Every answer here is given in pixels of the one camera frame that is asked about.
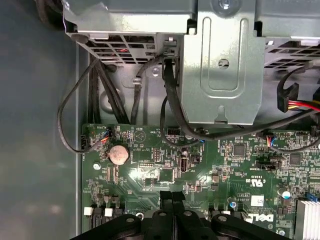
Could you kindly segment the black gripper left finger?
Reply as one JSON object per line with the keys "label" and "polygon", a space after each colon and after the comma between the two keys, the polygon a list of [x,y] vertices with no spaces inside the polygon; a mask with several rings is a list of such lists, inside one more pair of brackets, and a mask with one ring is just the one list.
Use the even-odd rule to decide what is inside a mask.
{"label": "black gripper left finger", "polygon": [[123,214],[91,230],[75,236],[74,240],[172,240],[174,238],[173,193],[160,192],[160,209],[151,217],[140,219]]}

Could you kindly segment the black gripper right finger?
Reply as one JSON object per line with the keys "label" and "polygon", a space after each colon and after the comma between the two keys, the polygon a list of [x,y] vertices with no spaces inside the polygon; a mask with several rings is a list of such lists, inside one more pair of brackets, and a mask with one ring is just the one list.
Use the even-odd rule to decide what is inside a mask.
{"label": "black gripper right finger", "polygon": [[286,240],[285,236],[232,215],[219,213],[210,221],[186,210],[181,191],[173,192],[173,210],[183,240]]}

